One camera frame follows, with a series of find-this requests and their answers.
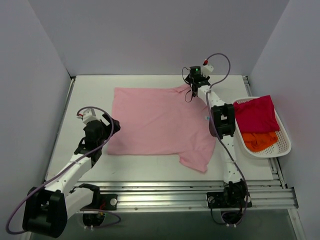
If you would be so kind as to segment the pink t shirt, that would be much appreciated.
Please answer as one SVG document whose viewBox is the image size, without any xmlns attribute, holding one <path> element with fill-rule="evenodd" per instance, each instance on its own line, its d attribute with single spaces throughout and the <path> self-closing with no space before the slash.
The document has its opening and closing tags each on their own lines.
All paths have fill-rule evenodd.
<svg viewBox="0 0 320 240">
<path fill-rule="evenodd" d="M 107 144 L 109 155 L 178 155 L 188 168 L 206 172 L 216 140 L 209 132 L 208 107 L 202 99 L 186 102 L 189 87 L 116 87 L 112 117 L 120 131 Z"/>
</svg>

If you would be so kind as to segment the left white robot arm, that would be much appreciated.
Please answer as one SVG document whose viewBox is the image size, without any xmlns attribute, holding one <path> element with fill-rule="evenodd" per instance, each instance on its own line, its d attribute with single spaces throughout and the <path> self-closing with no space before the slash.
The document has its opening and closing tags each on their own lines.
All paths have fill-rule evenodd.
<svg viewBox="0 0 320 240">
<path fill-rule="evenodd" d="M 30 189 L 22 221 L 24 231 L 58 238 L 77 212 L 84 212 L 82 219 L 87 227 L 102 224 L 108 200 L 96 185 L 76 185 L 97 163 L 105 143 L 121 129 L 118 120 L 106 113 L 102 116 L 103 120 L 90 116 L 84 121 L 84 137 L 62 170 L 40 187 Z"/>
</svg>

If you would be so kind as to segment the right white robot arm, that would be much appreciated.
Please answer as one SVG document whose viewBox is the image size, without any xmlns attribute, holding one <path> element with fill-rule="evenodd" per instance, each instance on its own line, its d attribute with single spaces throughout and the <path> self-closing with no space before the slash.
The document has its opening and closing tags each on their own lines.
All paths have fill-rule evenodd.
<svg viewBox="0 0 320 240">
<path fill-rule="evenodd" d="M 189 73 L 184 81 L 191 88 L 191 97 L 198 97 L 206 103 L 209 112 L 209 131 L 224 148 L 221 153 L 223 192 L 221 197 L 212 200 L 222 208 L 251 207 L 246 179 L 236 163 L 234 106 L 223 101 L 212 89 L 212 84 L 209 82 L 210 74 L 214 70 L 212 65 L 191 66 L 188 70 Z"/>
</svg>

